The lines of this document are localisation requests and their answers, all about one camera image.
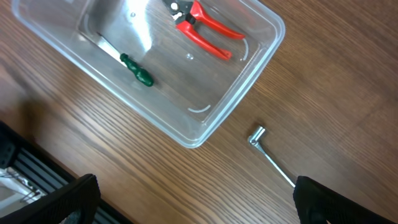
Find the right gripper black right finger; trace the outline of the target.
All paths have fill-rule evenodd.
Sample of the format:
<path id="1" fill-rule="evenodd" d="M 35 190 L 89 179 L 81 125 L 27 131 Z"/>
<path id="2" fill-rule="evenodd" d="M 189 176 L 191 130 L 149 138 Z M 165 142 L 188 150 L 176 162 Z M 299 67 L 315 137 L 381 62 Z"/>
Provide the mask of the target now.
<path id="1" fill-rule="evenodd" d="M 391 223 L 306 176 L 297 177 L 293 199 L 301 224 Z"/>

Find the green handled screwdriver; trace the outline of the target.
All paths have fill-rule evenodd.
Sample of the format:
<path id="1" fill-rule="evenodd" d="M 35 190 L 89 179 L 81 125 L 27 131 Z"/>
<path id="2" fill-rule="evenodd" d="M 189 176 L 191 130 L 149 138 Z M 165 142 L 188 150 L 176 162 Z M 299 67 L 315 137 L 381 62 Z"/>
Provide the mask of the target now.
<path id="1" fill-rule="evenodd" d="M 135 78 L 142 84 L 152 87 L 155 83 L 151 74 L 135 61 L 133 61 L 128 54 L 118 51 L 103 35 L 97 33 L 99 36 L 98 47 L 105 51 L 108 55 L 112 56 L 118 62 L 121 62 L 129 71 L 131 71 Z"/>

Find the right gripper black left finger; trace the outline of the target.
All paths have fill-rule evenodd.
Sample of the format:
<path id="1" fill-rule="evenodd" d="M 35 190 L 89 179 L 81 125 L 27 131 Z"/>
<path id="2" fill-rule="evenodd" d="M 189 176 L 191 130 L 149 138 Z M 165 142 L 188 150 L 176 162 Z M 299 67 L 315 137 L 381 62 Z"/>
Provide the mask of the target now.
<path id="1" fill-rule="evenodd" d="M 86 174 L 1 218 L 1 224 L 93 223 L 101 194 L 96 176 Z"/>

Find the silver L-shaped socket wrench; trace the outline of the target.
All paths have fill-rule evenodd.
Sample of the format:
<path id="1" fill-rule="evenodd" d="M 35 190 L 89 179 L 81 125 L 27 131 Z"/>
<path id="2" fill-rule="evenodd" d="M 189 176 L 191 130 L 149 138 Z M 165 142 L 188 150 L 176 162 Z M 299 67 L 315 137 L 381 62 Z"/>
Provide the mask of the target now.
<path id="1" fill-rule="evenodd" d="M 248 137 L 248 143 L 256 148 L 278 171 L 278 173 L 287 181 L 287 183 L 294 189 L 295 181 L 288 175 L 288 173 L 280 166 L 280 164 L 272 157 L 272 154 L 261 144 L 261 139 L 267 133 L 267 129 L 261 125 L 257 126 L 253 133 Z"/>

